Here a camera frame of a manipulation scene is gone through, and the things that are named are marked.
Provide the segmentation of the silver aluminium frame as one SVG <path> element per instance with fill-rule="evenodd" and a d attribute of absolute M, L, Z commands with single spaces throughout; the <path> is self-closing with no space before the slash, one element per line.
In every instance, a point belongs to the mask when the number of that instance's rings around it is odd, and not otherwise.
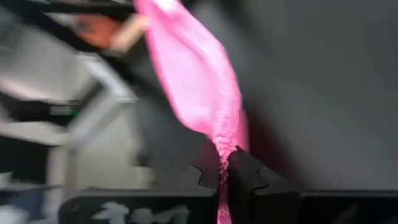
<path fill-rule="evenodd" d="M 135 96 L 117 84 L 109 86 L 107 79 L 93 67 L 99 58 L 93 54 L 76 53 L 59 41 L 37 30 L 23 27 L 17 21 L 0 22 L 0 62 L 10 59 L 11 67 L 0 68 L 0 179 L 15 178 L 19 161 L 12 161 L 12 153 L 23 155 L 22 146 L 12 146 L 11 141 L 21 141 L 12 128 L 22 123 L 16 116 L 27 114 L 45 105 L 49 115 L 62 116 L 70 107 L 71 123 L 66 136 L 49 133 L 46 140 L 55 142 L 59 149 L 68 151 L 65 170 L 65 188 L 71 193 L 77 189 L 92 187 L 96 175 L 89 174 L 95 162 L 81 158 L 83 150 L 108 129 L 108 126 L 132 110 Z M 99 82 L 100 91 L 79 108 L 78 103 L 63 99 L 50 89 L 66 84 L 67 75 L 83 72 Z"/>

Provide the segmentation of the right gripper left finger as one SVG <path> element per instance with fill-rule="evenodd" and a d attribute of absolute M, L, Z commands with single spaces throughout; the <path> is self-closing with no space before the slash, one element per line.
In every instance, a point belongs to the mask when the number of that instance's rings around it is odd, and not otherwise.
<path fill-rule="evenodd" d="M 198 184 L 202 187 L 218 190 L 220 186 L 220 155 L 214 144 L 207 145 L 191 166 L 200 171 Z"/>

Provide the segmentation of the pink waffle microfiber towel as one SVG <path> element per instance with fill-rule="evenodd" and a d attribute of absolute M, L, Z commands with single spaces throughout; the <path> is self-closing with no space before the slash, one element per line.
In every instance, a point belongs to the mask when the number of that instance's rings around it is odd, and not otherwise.
<path fill-rule="evenodd" d="M 155 74 L 178 118 L 205 134 L 220 156 L 217 224 L 232 224 L 229 156 L 247 147 L 246 115 L 236 73 L 221 42 L 180 0 L 133 0 L 144 16 Z"/>

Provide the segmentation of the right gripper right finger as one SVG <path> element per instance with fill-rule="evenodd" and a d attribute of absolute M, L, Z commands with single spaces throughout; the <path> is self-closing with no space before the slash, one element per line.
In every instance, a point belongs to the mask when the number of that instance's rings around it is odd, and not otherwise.
<path fill-rule="evenodd" d="M 232 224 L 296 224 L 301 187 L 248 152 L 229 157 L 228 205 Z"/>

